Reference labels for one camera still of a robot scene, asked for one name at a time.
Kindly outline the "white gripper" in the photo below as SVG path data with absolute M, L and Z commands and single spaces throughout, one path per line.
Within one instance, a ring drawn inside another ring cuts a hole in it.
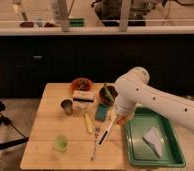
M 129 114 L 125 111 L 114 108 L 113 112 L 117 121 L 127 120 L 129 118 Z

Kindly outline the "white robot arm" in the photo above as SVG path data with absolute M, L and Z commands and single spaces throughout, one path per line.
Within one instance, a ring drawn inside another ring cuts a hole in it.
M 143 67 L 135 67 L 120 76 L 115 82 L 118 93 L 115 113 L 130 115 L 139 103 L 194 132 L 194 101 L 152 88 L 148 85 L 149 79 Z

